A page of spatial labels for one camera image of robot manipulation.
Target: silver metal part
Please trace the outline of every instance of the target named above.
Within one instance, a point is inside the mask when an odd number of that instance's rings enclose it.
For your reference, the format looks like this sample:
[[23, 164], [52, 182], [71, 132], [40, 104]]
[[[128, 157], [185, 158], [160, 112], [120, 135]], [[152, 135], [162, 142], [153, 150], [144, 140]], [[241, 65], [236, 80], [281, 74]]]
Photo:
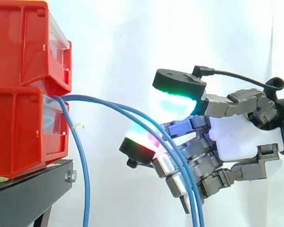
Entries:
[[205, 116], [191, 115], [182, 121], [173, 121], [162, 124], [162, 127], [171, 138], [180, 137], [192, 132], [208, 128], [208, 120]]
[[199, 182], [201, 179], [212, 174], [217, 168], [221, 167], [222, 163], [217, 154], [209, 152], [198, 158], [191, 165], [193, 166], [196, 181]]
[[152, 164], [160, 178], [167, 177], [176, 170], [168, 154], [159, 155]]
[[229, 94], [227, 98], [207, 95], [207, 100], [205, 116], [225, 117], [252, 113], [252, 118], [256, 118], [260, 124], [264, 125], [278, 114], [275, 103], [256, 88], [239, 90]]
[[166, 178], [166, 183], [175, 198], [179, 198], [187, 194], [183, 177], [180, 172], [177, 172]]
[[213, 144], [212, 141], [208, 139], [209, 137], [205, 137], [203, 134], [201, 134], [192, 138], [186, 143], [181, 144], [179, 148], [186, 159], [193, 159], [211, 149]]
[[233, 104], [228, 98], [217, 95], [206, 95], [206, 98], [208, 106], [204, 113], [205, 116], [225, 117], [228, 106]]
[[203, 198], [216, 194], [222, 188], [230, 187], [239, 177], [241, 177], [240, 172], [232, 173], [229, 169], [219, 169], [213, 172], [200, 182]]
[[259, 146], [256, 158], [235, 164], [231, 171], [242, 173], [238, 181], [265, 179], [267, 178], [265, 162], [274, 160], [279, 160], [277, 144]]
[[182, 207], [184, 209], [184, 212], [186, 214], [189, 214], [190, 213], [190, 205], [189, 205], [188, 195], [181, 196], [180, 201], [181, 201]]
[[77, 181], [77, 171], [69, 170], [65, 174], [65, 181], [68, 183], [75, 183]]

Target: black metal shelf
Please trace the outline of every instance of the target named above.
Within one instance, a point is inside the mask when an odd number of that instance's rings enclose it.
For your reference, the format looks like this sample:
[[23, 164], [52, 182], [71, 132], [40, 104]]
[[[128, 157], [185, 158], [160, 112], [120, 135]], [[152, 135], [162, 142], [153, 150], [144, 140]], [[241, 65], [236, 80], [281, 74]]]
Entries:
[[48, 219], [51, 206], [72, 187], [65, 180], [73, 170], [72, 160], [54, 164], [37, 173], [0, 183], [0, 227], [27, 227], [35, 220], [35, 226], [47, 226], [42, 219]]

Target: cable connector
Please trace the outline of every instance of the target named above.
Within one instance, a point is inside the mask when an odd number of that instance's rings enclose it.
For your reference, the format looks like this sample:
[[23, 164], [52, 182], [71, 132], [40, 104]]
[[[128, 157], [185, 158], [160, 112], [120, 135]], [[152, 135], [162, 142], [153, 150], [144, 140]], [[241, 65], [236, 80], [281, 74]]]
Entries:
[[211, 76], [214, 75], [214, 69], [208, 68], [206, 66], [195, 66], [192, 75], [198, 78], [202, 78], [202, 76]]

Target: robotic hand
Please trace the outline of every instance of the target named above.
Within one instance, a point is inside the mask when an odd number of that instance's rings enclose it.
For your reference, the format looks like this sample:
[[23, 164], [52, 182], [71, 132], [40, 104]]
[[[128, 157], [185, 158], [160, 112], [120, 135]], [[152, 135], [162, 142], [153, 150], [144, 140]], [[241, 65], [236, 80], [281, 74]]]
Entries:
[[[183, 155], [195, 177], [200, 197], [204, 199], [235, 181], [265, 179], [282, 164], [284, 155], [284, 99], [276, 91], [284, 87], [280, 78], [270, 79], [256, 88], [239, 90], [227, 97], [207, 95], [202, 76], [224, 74], [242, 79], [237, 74], [196, 66], [192, 74], [158, 70], [153, 86], [161, 91], [189, 97], [197, 101], [192, 114], [182, 121], [162, 124], [171, 138], [195, 132], [196, 137], [181, 144]], [[155, 152], [125, 138], [120, 151], [130, 167], [153, 167], [186, 213], [189, 201], [181, 173], [167, 153], [155, 158]], [[224, 162], [235, 162], [231, 169]]]

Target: black cable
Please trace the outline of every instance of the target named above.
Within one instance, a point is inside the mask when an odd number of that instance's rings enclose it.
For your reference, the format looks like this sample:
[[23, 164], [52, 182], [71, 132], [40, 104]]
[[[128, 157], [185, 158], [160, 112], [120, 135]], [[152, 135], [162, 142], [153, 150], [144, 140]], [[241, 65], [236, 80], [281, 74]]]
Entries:
[[232, 72], [226, 72], [226, 71], [221, 71], [221, 70], [214, 70], [214, 74], [225, 75], [225, 76], [241, 79], [241, 80], [247, 81], [249, 83], [258, 85], [260, 87], [263, 87], [265, 89], [273, 89], [273, 90], [276, 90], [276, 91], [280, 91], [280, 90], [282, 90], [284, 88], [284, 84], [281, 84], [280, 87], [275, 87], [275, 86], [263, 84], [263, 83], [261, 83], [259, 81], [254, 80], [254, 79], [242, 76], [240, 74], [232, 73]]
[[215, 70], [213, 68], [209, 68], [209, 67], [206, 67], [206, 66], [196, 65], [194, 67], [193, 72], [192, 72], [192, 75], [197, 77], [197, 78], [202, 78], [202, 76], [212, 76], [214, 74], [225, 75], [225, 76], [241, 79], [241, 80], [247, 81], [249, 83], [263, 87], [264, 89], [270, 90], [270, 91], [280, 91], [284, 88], [284, 81], [280, 78], [274, 78], [274, 80], [271, 81], [271, 85], [270, 85], [270, 84], [263, 84], [259, 81], [256, 81], [254, 79], [242, 76], [240, 74], [227, 72], [227, 71], [221, 71], [221, 70]]

